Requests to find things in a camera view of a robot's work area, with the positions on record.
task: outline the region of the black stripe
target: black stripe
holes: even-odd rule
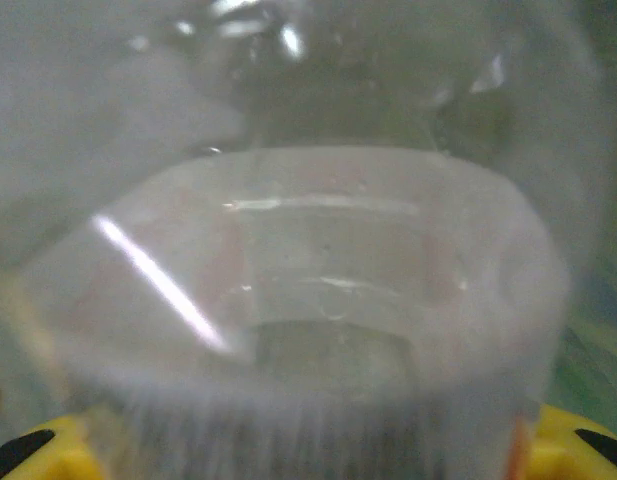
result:
[[[53,439],[52,430],[38,430],[11,440],[0,447],[0,480]]]
[[[597,450],[600,455],[603,455],[606,460],[617,467],[617,440],[602,435],[601,433],[584,430],[583,428],[575,430],[575,433],[579,435],[579,438],[584,442]]]

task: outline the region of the yellow holder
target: yellow holder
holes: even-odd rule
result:
[[[525,465],[526,480],[617,480],[617,466],[580,434],[617,437],[596,423],[557,408],[542,407],[539,425]],[[104,470],[87,443],[79,416],[61,417],[33,429],[54,436],[0,480],[104,480]]]
[[[577,430],[617,440],[587,418],[543,406],[530,450],[527,480],[617,480],[617,466],[584,441]]]

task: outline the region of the clear plastic bottle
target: clear plastic bottle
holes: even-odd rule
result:
[[[599,83],[540,0],[0,2],[1,434],[104,402],[159,478],[505,478]]]

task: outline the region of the yellow plastic base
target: yellow plastic base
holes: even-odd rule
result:
[[[54,438],[3,480],[104,480],[103,468],[86,442],[87,430],[80,417],[58,418],[33,431],[43,429],[52,430]],[[617,480],[617,467],[582,440],[578,429],[617,438],[586,418],[544,406],[534,442],[529,449],[520,450],[529,452],[529,458],[524,453],[526,460],[512,462],[508,476],[515,480]],[[513,447],[512,457],[517,455],[516,450]]]
[[[60,417],[31,430],[52,430],[55,437],[3,480],[104,480],[86,443],[86,427],[76,416]]]
[[[607,428],[554,407],[542,407],[526,471],[527,480],[617,480],[617,467],[575,431],[617,437]]]

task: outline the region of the plastic container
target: plastic container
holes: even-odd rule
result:
[[[20,1],[0,46],[2,433],[103,402],[158,451],[119,478],[523,466],[605,191],[571,12]]]

